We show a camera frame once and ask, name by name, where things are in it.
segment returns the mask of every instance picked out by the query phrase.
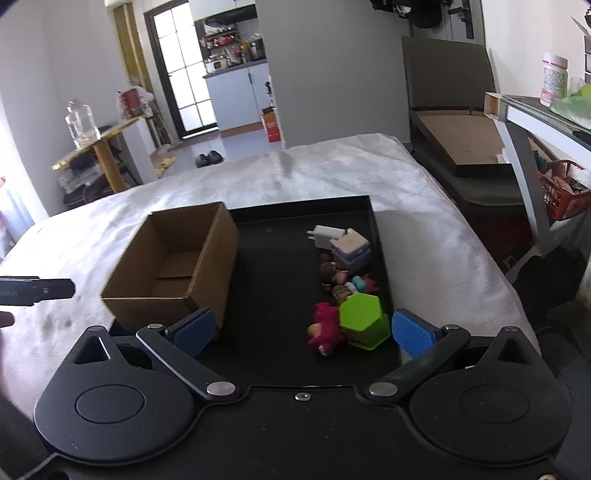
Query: orange box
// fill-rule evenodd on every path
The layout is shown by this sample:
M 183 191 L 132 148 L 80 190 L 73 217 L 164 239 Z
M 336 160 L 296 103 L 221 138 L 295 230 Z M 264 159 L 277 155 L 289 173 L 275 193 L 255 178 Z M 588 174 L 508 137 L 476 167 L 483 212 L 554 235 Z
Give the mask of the orange box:
M 281 133 L 279 132 L 279 125 L 277 125 L 277 117 L 275 111 L 271 108 L 265 108 L 262 111 L 261 121 L 265 132 L 267 132 L 267 138 L 269 142 L 281 141 Z

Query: wooden side table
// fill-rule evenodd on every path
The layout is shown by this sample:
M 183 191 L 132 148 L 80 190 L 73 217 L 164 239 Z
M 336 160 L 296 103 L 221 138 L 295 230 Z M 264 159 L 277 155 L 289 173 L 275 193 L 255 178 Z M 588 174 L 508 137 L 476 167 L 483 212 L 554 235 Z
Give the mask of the wooden side table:
M 82 150 L 74 150 L 63 157 L 59 162 L 55 163 L 51 169 L 52 170 L 59 170 L 70 164 L 72 160 L 79 157 L 85 152 L 88 152 L 91 148 L 94 148 L 97 158 L 99 159 L 99 164 L 103 169 L 103 172 L 109 182 L 109 185 L 114 193 L 119 193 L 124 191 L 125 182 L 123 181 L 123 177 L 121 176 L 121 172 L 115 163 L 115 159 L 113 158 L 113 154 L 111 153 L 111 148 L 109 147 L 108 140 L 115 135 L 120 134 L 123 130 L 125 130 L 130 125 L 133 125 L 142 117 L 132 118 L 130 120 L 125 120 L 120 124 L 115 125 L 112 128 L 109 128 L 106 132 L 103 132 L 100 135 L 100 139 L 91 143 L 86 148 Z

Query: black tray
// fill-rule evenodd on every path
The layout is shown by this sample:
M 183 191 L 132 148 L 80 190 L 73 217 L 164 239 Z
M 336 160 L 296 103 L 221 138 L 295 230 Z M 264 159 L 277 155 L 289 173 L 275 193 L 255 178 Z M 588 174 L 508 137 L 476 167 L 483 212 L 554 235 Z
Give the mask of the black tray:
M 324 250 L 308 239 L 315 225 L 353 228 L 371 243 L 360 273 L 376 280 L 382 308 L 393 313 L 388 276 L 368 196 L 281 203 L 232 210 L 239 246 L 219 339 L 197 360 L 241 387 L 366 385 L 399 366 L 388 339 L 373 351 L 343 343 L 330 357 L 307 346 L 315 305 L 332 295 L 318 281 Z

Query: white floor tile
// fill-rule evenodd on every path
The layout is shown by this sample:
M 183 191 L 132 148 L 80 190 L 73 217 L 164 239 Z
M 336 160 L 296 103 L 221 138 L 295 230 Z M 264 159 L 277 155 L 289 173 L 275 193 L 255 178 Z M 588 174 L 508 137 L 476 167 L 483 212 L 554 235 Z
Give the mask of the white floor tile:
M 262 155 L 280 149 L 281 142 L 269 143 L 264 130 L 226 138 L 217 137 L 172 151 L 171 155 L 177 157 L 178 160 L 166 171 L 164 177 L 195 170 L 197 168 L 195 159 L 200 153 L 207 155 L 211 150 L 218 151 L 224 157 L 224 161 L 239 161 L 241 158 Z

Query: white jar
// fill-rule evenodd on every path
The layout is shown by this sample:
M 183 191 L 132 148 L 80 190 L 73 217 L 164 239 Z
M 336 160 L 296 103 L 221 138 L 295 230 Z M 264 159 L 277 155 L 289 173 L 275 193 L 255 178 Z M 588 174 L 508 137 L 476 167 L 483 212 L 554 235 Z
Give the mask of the white jar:
M 569 83 L 569 61 L 552 53 L 544 53 L 544 86 L 540 102 L 550 106 L 555 98 L 565 98 Z

